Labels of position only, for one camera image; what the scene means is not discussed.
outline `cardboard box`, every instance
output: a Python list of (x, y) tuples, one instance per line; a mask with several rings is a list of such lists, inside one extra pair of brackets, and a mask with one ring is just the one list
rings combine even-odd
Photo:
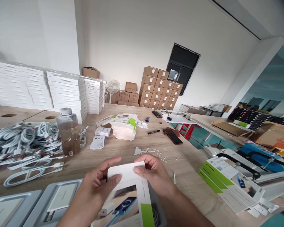
[(162, 95), (160, 95), (160, 94), (153, 93), (152, 97), (151, 97), (151, 100), (158, 100), (158, 101), (160, 101), (161, 100), (161, 96)]
[(163, 94), (163, 90), (164, 90), (164, 88), (155, 86), (153, 92), (154, 92), (155, 94), (160, 94), (160, 95), (162, 95), (162, 94)]
[(159, 73), (159, 69), (147, 66), (144, 68), (143, 75), (157, 77)]
[(169, 102), (170, 96), (162, 95), (160, 101)]
[(173, 90), (182, 91), (183, 84), (175, 83)]
[(159, 102), (160, 101), (156, 101), (156, 100), (151, 100), (151, 102), (149, 103), (149, 108), (158, 108), (159, 106)]
[(138, 93), (129, 93), (129, 102), (138, 103), (139, 94)]
[(267, 148), (284, 149), (284, 125), (266, 121), (250, 138)]
[(166, 82), (167, 82), (167, 80), (164, 80), (164, 79), (157, 79), (155, 85), (158, 86), (158, 87), (165, 87), (165, 86), (166, 86)]
[(141, 83), (141, 88), (140, 90), (142, 91), (148, 91), (150, 93), (152, 93), (154, 91), (155, 86), (154, 85), (149, 85), (149, 84), (144, 84)]
[(149, 106), (151, 100), (150, 99), (142, 99), (139, 97), (139, 105), (142, 105), (142, 106)]
[(167, 80), (168, 76), (169, 76), (169, 72), (161, 70), (161, 69), (159, 70), (159, 73), (158, 73), (159, 79)]
[(167, 80), (165, 83), (166, 88), (174, 89), (175, 82)]
[(141, 98), (144, 98), (144, 99), (151, 99), (151, 96), (152, 96), (151, 92), (142, 91), (142, 90), (140, 90), (139, 94)]
[(163, 95), (167, 95), (167, 96), (171, 96), (173, 90), (169, 89), (169, 88), (164, 88), (163, 89)]
[(164, 109), (167, 107), (167, 102), (160, 101), (158, 105), (158, 109)]
[(174, 109), (174, 106), (175, 106), (174, 103), (169, 102), (169, 103), (167, 103), (166, 109), (168, 109), (168, 110), (173, 110), (173, 109)]
[(179, 91), (176, 91), (176, 90), (172, 90), (172, 92), (171, 92), (171, 94), (170, 94), (171, 97), (176, 97), (176, 98), (178, 98), (179, 95), (180, 95), (180, 92), (179, 92)]
[(231, 134), (234, 134), (235, 136), (247, 136), (250, 134), (251, 130), (244, 128), (242, 126), (236, 125), (230, 121), (227, 121), (226, 118), (222, 118), (216, 121), (212, 121), (212, 125), (223, 129)]
[(100, 72), (94, 67), (84, 67), (83, 68), (83, 76), (93, 77), (96, 79), (100, 78)]
[(170, 103), (176, 103), (177, 100), (178, 100), (178, 98), (176, 98), (176, 97), (170, 97), (169, 102)]
[(137, 87), (138, 87), (137, 84), (127, 81), (126, 84), (125, 84), (125, 91), (131, 92), (131, 93), (136, 93)]
[(144, 84), (155, 85), (156, 84), (156, 80), (157, 80), (156, 77), (151, 77), (151, 76), (146, 76), (146, 75), (142, 76), (142, 83), (144, 83)]
[(120, 90), (119, 101), (128, 102), (129, 101), (129, 92)]

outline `window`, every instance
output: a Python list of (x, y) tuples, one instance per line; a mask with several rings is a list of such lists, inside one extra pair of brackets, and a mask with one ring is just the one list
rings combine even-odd
[(186, 89), (199, 58), (200, 54), (176, 43), (174, 44), (166, 71), (169, 72), (168, 80), (183, 84), (180, 92), (181, 96)]

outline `open cardboard box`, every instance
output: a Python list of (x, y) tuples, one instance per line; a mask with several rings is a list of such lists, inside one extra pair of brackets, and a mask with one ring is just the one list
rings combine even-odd
[(236, 125), (232, 121), (227, 121), (226, 118), (212, 121), (211, 124), (238, 137), (247, 137), (252, 132), (252, 130)]

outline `smartphone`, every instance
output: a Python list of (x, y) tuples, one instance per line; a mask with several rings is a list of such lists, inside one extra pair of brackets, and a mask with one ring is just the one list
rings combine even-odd
[(164, 132), (168, 135), (168, 137), (173, 141), (174, 144), (183, 144), (183, 142), (177, 137), (177, 135), (170, 129), (164, 129)]
[(128, 197), (125, 199), (115, 210), (114, 214), (116, 214), (118, 211), (120, 215), (124, 214), (130, 207), (131, 205), (136, 201), (137, 197)]

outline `stack of cardboard boxes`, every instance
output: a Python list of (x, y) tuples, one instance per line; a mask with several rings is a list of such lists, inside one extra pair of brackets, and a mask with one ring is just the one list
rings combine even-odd
[(145, 67), (139, 93), (140, 107), (173, 110), (183, 85), (167, 80), (169, 72)]

